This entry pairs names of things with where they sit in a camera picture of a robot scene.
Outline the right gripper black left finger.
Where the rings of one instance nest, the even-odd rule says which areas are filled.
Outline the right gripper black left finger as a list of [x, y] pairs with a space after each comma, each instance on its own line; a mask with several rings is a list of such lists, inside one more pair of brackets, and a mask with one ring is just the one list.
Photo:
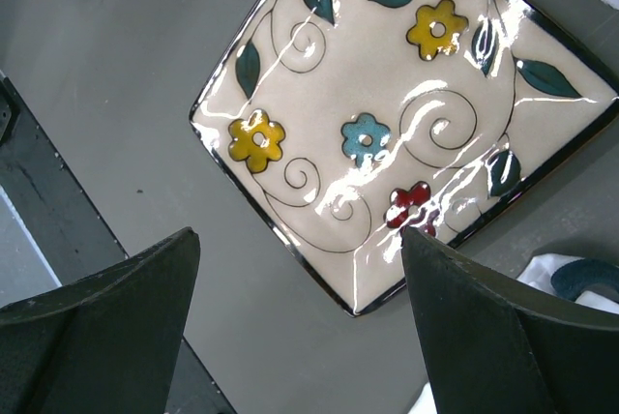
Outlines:
[[200, 260], [184, 228], [1, 309], [4, 413], [163, 413]]

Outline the square floral ceramic plate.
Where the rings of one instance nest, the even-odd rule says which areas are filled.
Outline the square floral ceramic plate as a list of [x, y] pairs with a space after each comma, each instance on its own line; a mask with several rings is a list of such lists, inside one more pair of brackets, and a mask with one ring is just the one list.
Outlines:
[[457, 247], [618, 113], [617, 75], [526, 0], [257, 0], [190, 123], [352, 316], [401, 232]]

